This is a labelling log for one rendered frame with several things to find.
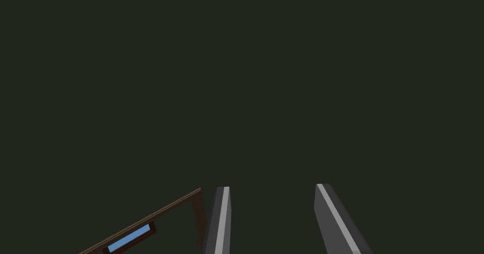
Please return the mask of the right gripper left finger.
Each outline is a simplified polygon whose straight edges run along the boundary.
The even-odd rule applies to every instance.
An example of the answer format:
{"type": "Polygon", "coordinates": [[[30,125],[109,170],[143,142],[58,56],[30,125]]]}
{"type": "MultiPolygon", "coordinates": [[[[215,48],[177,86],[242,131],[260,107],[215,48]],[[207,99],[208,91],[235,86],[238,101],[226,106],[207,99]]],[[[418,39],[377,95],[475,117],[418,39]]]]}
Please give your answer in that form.
{"type": "Polygon", "coordinates": [[[216,188],[211,204],[202,254],[230,254],[231,194],[228,186],[216,188]]]}

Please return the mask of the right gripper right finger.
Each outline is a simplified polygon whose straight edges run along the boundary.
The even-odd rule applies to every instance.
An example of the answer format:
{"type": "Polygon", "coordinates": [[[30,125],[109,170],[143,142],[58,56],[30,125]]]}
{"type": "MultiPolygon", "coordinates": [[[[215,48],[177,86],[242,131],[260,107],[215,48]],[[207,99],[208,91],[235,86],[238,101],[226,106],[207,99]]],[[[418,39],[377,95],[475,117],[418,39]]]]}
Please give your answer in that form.
{"type": "Polygon", "coordinates": [[[371,248],[330,184],[315,186],[314,212],[327,254],[372,254],[371,248]]]}

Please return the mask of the blue window with brown frame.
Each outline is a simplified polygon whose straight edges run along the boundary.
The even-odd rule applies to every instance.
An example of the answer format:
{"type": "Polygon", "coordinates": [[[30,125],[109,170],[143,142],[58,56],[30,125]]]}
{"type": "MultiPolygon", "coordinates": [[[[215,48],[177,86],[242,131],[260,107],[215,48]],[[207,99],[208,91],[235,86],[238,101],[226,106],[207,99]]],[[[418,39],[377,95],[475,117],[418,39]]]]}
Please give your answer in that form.
{"type": "Polygon", "coordinates": [[[126,235],[120,240],[112,243],[112,245],[107,246],[103,249],[103,254],[123,254],[128,249],[138,245],[140,242],[144,241],[148,237],[156,233],[155,223],[149,222],[148,224],[142,226],[136,231],[126,235]]]}

